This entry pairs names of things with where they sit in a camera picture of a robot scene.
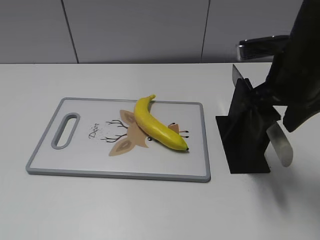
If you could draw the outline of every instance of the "banana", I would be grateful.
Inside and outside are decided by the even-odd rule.
[[[175,131],[163,125],[148,111],[149,103],[156,95],[139,99],[134,107],[134,118],[138,126],[150,137],[158,140],[168,148],[180,151],[189,150],[185,140]]]

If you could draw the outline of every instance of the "white tabletop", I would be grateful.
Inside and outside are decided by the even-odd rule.
[[[256,86],[270,64],[237,67]],[[231,175],[215,116],[228,113],[233,90],[229,63],[0,65],[0,239],[318,240],[320,114],[287,134],[294,151],[290,167],[282,167],[269,146],[271,173]],[[63,97],[153,93],[157,100],[203,104],[209,183],[25,171]]]

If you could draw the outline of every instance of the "gray cutting board rim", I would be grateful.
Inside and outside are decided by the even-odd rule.
[[[33,160],[35,159],[38,150],[42,146],[44,139],[47,136],[56,116],[61,109],[65,101],[77,100],[77,101],[108,101],[108,102],[136,102],[136,100],[126,99],[102,99],[102,98],[78,98],[78,97],[65,97],[63,98],[57,109],[55,110],[48,126],[46,127],[43,135],[40,138],[33,154],[31,155],[27,165],[26,171],[29,174],[34,175],[55,175],[55,176],[71,176],[71,177],[100,177],[100,178],[123,178],[123,179],[142,179],[142,180],[165,180],[165,181],[183,181],[183,182],[199,182],[206,183],[211,179],[210,163],[208,155],[206,127],[204,120],[203,105],[200,102],[184,102],[184,101],[152,101],[153,103],[159,104],[182,104],[182,105],[197,105],[200,110],[200,121],[202,129],[202,140],[203,140],[203,154],[204,154],[204,175],[192,175],[192,174],[162,174],[162,173],[148,173],[148,172],[125,172],[125,171],[99,171],[99,170],[75,170],[75,169],[54,169],[54,168],[36,168],[32,167]]]

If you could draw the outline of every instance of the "cutting board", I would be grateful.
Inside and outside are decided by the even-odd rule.
[[[208,182],[203,106],[153,101],[150,113],[184,136],[189,151],[147,136],[134,118],[135,100],[63,98],[30,157],[29,174]],[[72,119],[70,133],[64,129]],[[66,139],[60,144],[62,136]]]

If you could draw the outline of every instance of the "knife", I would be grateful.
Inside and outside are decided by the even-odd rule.
[[[241,75],[237,67],[233,64],[232,82],[234,86],[236,86],[238,79],[244,79],[244,77]],[[289,167],[293,161],[294,151],[280,125],[276,122],[266,130],[266,134],[268,135],[282,166]]]

